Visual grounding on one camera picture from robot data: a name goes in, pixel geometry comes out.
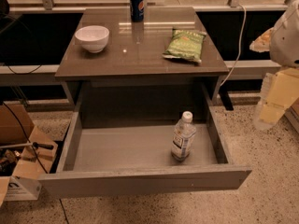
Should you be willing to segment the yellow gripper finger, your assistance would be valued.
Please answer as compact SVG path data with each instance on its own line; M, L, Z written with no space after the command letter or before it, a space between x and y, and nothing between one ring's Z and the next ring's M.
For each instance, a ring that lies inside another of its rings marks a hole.
M288 68L275 74L267 73L253 115L254 127L261 131L271 129L298 99L298 69Z
M271 34L273 29L269 28L258 38L251 42L249 49L255 52L268 52L270 50Z

